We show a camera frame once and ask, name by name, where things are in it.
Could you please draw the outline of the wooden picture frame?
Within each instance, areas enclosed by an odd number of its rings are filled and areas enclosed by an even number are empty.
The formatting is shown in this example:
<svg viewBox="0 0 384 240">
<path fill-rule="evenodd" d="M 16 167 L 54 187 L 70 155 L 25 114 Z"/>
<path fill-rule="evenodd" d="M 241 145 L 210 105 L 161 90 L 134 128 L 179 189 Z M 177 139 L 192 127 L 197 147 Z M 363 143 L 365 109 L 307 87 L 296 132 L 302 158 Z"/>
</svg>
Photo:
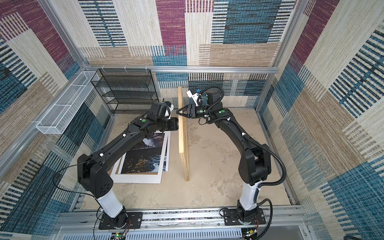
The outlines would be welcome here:
<svg viewBox="0 0 384 240">
<path fill-rule="evenodd" d="M 181 157 L 184 178 L 188 182 L 190 180 L 189 156 L 188 156 L 188 137 L 187 137 L 187 119 L 179 117 L 179 155 Z"/>
</svg>

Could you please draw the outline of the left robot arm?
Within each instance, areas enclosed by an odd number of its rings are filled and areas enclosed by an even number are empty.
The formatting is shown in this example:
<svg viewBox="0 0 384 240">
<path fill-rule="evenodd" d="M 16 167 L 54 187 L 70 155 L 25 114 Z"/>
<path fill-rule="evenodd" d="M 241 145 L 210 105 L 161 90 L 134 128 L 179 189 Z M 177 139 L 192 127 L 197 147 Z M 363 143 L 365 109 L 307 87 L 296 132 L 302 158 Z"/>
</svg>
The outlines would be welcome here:
<svg viewBox="0 0 384 240">
<path fill-rule="evenodd" d="M 114 164 L 134 145 L 149 135 L 160 131 L 177 131 L 178 119 L 171 117 L 174 105 L 171 102 L 155 102 L 148 113 L 132 120 L 126 129 L 109 144 L 77 160 L 78 182 L 96 199 L 114 229 L 128 225 L 125 207 L 117 199 L 114 181 L 108 174 Z"/>
</svg>

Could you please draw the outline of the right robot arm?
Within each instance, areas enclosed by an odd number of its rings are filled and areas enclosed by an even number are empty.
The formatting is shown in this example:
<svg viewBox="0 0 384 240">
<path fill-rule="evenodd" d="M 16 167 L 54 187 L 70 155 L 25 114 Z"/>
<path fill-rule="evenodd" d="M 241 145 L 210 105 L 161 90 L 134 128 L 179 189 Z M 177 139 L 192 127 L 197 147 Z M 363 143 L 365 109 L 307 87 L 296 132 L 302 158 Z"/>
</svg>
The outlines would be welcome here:
<svg viewBox="0 0 384 240">
<path fill-rule="evenodd" d="M 243 180 L 243 191 L 237 205 L 237 218 L 240 224 L 249 225 L 256 217 L 261 184 L 271 173 L 271 155 L 267 145 L 253 144 L 249 136 L 239 125 L 234 114 L 223 107 L 221 89 L 188 90 L 187 96 L 193 100 L 177 114 L 189 119 L 204 118 L 208 124 L 216 125 L 237 147 L 241 159 L 238 167 Z"/>
</svg>

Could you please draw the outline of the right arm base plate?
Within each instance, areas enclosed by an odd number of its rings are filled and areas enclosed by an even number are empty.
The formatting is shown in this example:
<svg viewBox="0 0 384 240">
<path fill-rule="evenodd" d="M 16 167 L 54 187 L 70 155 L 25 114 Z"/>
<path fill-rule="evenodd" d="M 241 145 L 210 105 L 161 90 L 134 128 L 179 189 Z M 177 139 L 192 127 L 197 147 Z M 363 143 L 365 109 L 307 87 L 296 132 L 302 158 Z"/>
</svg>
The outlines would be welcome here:
<svg viewBox="0 0 384 240">
<path fill-rule="evenodd" d="M 242 208 L 222 208 L 219 210 L 219 214 L 224 218 L 226 226 L 266 224 L 263 209 L 259 207 L 251 211 L 243 211 Z"/>
</svg>

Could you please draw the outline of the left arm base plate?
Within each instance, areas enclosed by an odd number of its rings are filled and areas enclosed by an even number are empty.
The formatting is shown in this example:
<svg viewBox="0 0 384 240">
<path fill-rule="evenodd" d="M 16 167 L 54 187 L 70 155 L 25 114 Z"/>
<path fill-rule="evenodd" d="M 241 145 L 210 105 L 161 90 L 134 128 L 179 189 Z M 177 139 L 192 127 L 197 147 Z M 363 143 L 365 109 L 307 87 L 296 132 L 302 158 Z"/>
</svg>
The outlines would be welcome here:
<svg viewBox="0 0 384 240">
<path fill-rule="evenodd" d="M 143 212 L 125 212 L 111 218 L 107 214 L 102 215 L 99 230 L 128 230 L 139 229 L 142 224 Z"/>
</svg>

